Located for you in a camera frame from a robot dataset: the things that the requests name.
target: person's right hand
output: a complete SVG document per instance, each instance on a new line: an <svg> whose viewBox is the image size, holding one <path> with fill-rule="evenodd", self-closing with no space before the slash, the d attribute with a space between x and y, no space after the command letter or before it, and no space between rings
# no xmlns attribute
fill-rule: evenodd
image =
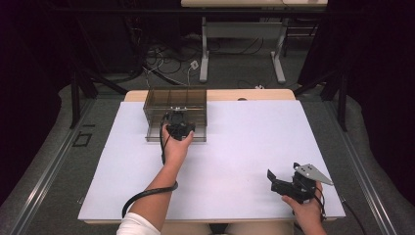
<svg viewBox="0 0 415 235"><path fill-rule="evenodd" d="M323 191L320 182L317 181L316 186L321 192ZM315 191L318 199L321 199L320 191ZM293 209L297 222L305 235L326 234L321 224L321 207L315 198L304 204L299 204L296 200L286 195L282 197L282 200Z"/></svg>
<svg viewBox="0 0 415 235"><path fill-rule="evenodd" d="M187 155L187 149L192 143L194 132L190 131L189 135L179 141L170 136L166 125L162 127L162 143L164 144L164 155L166 166L173 166L177 170L182 166Z"/></svg>

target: white sleeve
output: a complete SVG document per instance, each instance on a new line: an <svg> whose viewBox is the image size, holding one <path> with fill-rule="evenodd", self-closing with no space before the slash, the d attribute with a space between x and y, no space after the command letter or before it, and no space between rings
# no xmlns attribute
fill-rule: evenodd
<svg viewBox="0 0 415 235"><path fill-rule="evenodd" d="M116 235L161 235L161 233L141 215L129 212L122 219Z"/></svg>

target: white desk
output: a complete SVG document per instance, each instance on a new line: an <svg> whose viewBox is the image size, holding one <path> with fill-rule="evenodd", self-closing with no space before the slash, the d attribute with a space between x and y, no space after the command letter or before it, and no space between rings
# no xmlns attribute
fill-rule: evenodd
<svg viewBox="0 0 415 235"><path fill-rule="evenodd" d="M283 100L266 100L272 92ZM250 101L218 101L224 93ZM125 100L144 97L138 92ZM293 221L291 209L271 192L267 170L291 181L298 162L330 177L300 102L288 90L209 91L207 99L207 142L189 148L167 222ZM121 103L78 219L120 222L124 203L161 168L160 144L145 140L143 104ZM324 195L328 218L344 217L335 187L325 185Z"/></svg>
<svg viewBox="0 0 415 235"><path fill-rule="evenodd" d="M327 0L182 0L182 7L191 8L325 8ZM209 23L202 18L202 64L200 82L208 81L208 38L278 38L271 52L275 74L279 83L286 82L280 55L288 19L280 23Z"/></svg>

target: handheld controller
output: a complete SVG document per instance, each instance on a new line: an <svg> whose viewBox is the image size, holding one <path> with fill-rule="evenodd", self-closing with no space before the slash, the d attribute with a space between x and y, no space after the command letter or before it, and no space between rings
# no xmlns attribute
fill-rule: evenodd
<svg viewBox="0 0 415 235"><path fill-rule="evenodd" d="M188 122L186 112L172 111L168 114L167 131L176 140L181 141L189 135L190 131L195 131L196 125Z"/></svg>
<svg viewBox="0 0 415 235"><path fill-rule="evenodd" d="M287 195L302 204L304 201L314 198L315 180L333 185L333 182L312 164L299 165L294 163L294 169L296 172L293 176L293 182L277 179L271 170L268 170L267 177L272 182L271 191L280 195Z"/></svg>

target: black handheld device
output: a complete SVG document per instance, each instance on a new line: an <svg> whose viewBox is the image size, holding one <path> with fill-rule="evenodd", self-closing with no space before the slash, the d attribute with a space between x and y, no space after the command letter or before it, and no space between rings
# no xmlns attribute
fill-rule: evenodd
<svg viewBox="0 0 415 235"><path fill-rule="evenodd" d="M196 125L187 120L186 111L172 111L168 114L166 129L174 139L181 141L195 128Z"/></svg>
<svg viewBox="0 0 415 235"><path fill-rule="evenodd" d="M297 163L294 163L294 168L300 166ZM302 204L306 200L314 198L316 182L313 179L306 178L297 171L294 173L293 182L286 182L277 177L268 170L267 172L268 179L272 182L271 191L276 192L280 195L287 195L290 198L296 200L298 203Z"/></svg>

